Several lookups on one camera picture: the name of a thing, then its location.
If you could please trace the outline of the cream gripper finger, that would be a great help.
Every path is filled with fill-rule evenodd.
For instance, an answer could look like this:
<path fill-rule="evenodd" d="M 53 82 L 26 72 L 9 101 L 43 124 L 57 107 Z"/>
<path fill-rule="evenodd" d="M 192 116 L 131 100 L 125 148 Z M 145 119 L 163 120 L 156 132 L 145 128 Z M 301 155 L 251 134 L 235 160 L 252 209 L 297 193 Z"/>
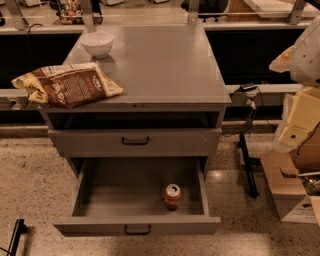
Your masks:
<path fill-rule="evenodd" d="M 290 46 L 278 55 L 269 65 L 271 71 L 284 73 L 291 70 L 291 57 L 294 47 Z"/>

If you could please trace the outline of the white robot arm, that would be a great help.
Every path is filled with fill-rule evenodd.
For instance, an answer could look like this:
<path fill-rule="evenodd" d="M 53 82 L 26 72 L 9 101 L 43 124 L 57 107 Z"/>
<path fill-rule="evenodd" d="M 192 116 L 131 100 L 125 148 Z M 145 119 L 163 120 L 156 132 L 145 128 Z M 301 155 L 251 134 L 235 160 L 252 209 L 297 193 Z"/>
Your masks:
<path fill-rule="evenodd" d="M 269 65 L 274 72 L 288 71 L 290 78 L 304 86 L 320 86 L 320 16 Z"/>

